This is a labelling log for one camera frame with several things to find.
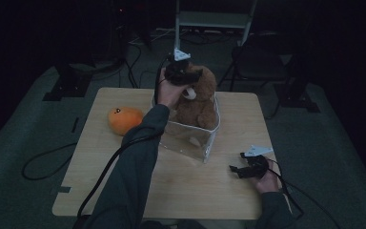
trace transparent container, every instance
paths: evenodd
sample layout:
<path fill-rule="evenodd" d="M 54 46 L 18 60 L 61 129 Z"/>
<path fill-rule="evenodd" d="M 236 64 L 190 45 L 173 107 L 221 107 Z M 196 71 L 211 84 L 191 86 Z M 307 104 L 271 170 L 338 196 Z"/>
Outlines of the transparent container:
<path fill-rule="evenodd" d="M 212 130 L 178 123 L 174 119 L 173 111 L 171 111 L 168 124 L 165 127 L 165 133 L 160 140 L 160 145 L 169 150 L 200 159 L 204 163 L 207 163 L 220 124 L 216 94 L 213 95 L 212 102 L 215 110 L 215 127 Z"/>

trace person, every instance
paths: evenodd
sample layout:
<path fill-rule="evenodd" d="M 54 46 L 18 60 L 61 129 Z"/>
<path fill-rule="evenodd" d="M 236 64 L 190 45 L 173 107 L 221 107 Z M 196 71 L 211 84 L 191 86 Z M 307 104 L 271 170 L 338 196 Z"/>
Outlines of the person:
<path fill-rule="evenodd" d="M 130 129 L 122 144 L 149 135 L 162 134 L 170 109 L 188 86 L 174 86 L 161 71 L 158 101 L 140 125 Z M 160 137 L 128 147 L 117 160 L 84 228 L 140 228 L 158 154 Z M 251 179 L 263 199 L 263 213 L 256 228 L 293 228 L 294 220 L 285 198 L 279 194 L 277 180 L 267 173 L 261 180 Z"/>

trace teddy bear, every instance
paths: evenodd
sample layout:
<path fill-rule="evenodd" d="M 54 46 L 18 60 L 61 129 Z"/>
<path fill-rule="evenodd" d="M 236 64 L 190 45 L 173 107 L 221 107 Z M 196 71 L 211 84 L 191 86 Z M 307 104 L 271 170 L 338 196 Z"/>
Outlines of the teddy bear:
<path fill-rule="evenodd" d="M 213 130 L 216 126 L 214 109 L 214 93 L 216 91 L 215 75 L 204 66 L 189 63 L 186 72 L 195 73 L 202 70 L 198 82 L 192 85 L 195 98 L 187 98 L 182 94 L 175 107 L 177 122 Z"/>

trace orange fruit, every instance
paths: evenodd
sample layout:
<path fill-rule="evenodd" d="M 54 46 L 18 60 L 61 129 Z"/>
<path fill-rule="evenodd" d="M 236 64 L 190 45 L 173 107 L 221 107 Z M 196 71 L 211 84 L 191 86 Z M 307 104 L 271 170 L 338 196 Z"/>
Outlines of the orange fruit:
<path fill-rule="evenodd" d="M 108 114 L 109 125 L 118 135 L 125 135 L 132 127 L 141 124 L 143 117 L 141 110 L 131 107 L 112 108 Z"/>

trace floor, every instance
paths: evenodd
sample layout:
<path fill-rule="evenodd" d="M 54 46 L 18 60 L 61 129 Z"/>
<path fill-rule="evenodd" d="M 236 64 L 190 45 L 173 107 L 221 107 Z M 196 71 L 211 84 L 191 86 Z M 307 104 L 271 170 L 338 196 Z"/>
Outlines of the floor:
<path fill-rule="evenodd" d="M 136 60 L 132 72 L 140 88 L 153 88 L 160 61 L 173 51 L 173 39 L 160 34 L 163 33 L 154 34 L 151 51 L 139 40 L 133 41 L 134 46 L 129 48 L 128 61 Z M 185 35 L 181 50 L 192 55 L 193 63 L 211 69 L 219 79 L 230 64 L 230 51 L 237 39 Z M 79 65 L 75 68 L 88 69 Z M 56 217 L 51 212 L 66 169 L 39 181 L 23 179 L 21 169 L 38 153 L 77 142 L 83 125 L 74 128 L 74 120 L 87 117 L 98 89 L 131 87 L 127 74 L 127 68 L 95 74 L 84 97 L 64 97 L 57 102 L 42 101 L 58 77 L 54 68 L 34 82 L 0 132 L 0 229 L 72 227 L 75 218 Z M 256 87 L 253 82 L 240 82 L 235 84 L 234 90 L 251 93 Z M 218 90 L 228 91 L 228 88 L 229 83 L 225 82 Z M 320 113 L 280 108 L 275 118 L 266 120 L 283 176 L 295 186 L 291 189 L 292 196 L 305 212 L 298 221 L 298 228 L 336 228 L 310 198 L 329 212 L 341 228 L 366 228 L 366 170 L 323 90 L 310 84 L 307 93 Z M 272 112 L 276 103 L 273 85 L 266 85 L 258 97 L 263 113 Z M 47 174 L 65 161 L 73 149 L 71 146 L 42 158 L 30 170 L 37 176 Z M 174 219 L 160 220 L 166 224 L 176 223 Z M 243 229 L 254 224 L 254 221 L 240 220 L 200 222 L 210 229 Z"/>

